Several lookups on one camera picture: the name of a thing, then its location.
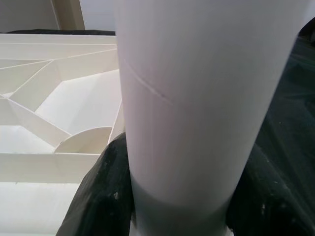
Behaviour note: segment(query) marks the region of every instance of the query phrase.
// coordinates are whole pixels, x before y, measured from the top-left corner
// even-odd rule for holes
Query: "black cloth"
[[[235,236],[315,235],[315,48],[298,38],[227,224]]]
[[[121,134],[82,180],[56,236],[128,236],[133,198]]]
[[[108,30],[55,30],[55,29],[29,29],[16,30],[8,33],[22,33],[22,34],[74,34],[74,35],[116,35],[115,31]]]

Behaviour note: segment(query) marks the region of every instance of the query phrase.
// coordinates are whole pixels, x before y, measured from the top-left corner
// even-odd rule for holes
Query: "white divider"
[[[115,49],[105,44],[0,43],[0,58],[18,60],[58,59]]]
[[[112,128],[112,132],[109,135],[108,143],[113,141],[118,135],[125,132],[125,118],[124,118],[124,110],[123,103],[120,103],[119,110],[115,119],[115,123]]]
[[[0,111],[0,125],[20,125],[20,121],[12,111],[8,99],[0,98]]]
[[[55,152],[101,154],[106,148],[112,127],[98,127],[75,134],[56,148]]]
[[[71,80],[118,69],[117,50],[108,50],[56,60],[60,78]]]
[[[0,68],[10,67],[15,65],[29,64],[39,62],[38,60],[13,60],[13,59],[0,59]]]
[[[10,106],[19,118],[22,126],[45,140],[50,145],[56,147],[60,142],[70,136],[69,133],[37,116],[32,111],[24,108],[20,104],[10,101]]]
[[[0,233],[55,235],[78,184],[0,183]]]
[[[10,96],[19,86],[27,81],[49,61],[40,61],[29,64],[11,66],[0,69],[0,93]]]
[[[112,126],[121,100],[118,70],[62,82],[36,113],[71,134]]]
[[[56,35],[56,34],[0,34],[0,43],[40,44],[116,44],[115,36]]]
[[[121,102],[117,68],[117,50],[54,60],[10,99],[71,134],[111,127]]]
[[[19,87],[10,99],[31,111],[36,111],[60,82],[57,64],[52,61]]]
[[[6,98],[0,98],[0,152],[53,152],[69,134]]]
[[[99,154],[0,153],[0,182],[80,183],[98,157]]]

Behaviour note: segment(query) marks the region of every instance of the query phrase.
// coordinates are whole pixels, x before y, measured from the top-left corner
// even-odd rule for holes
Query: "white cardboard tube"
[[[117,0],[142,236],[220,236],[308,0]]]

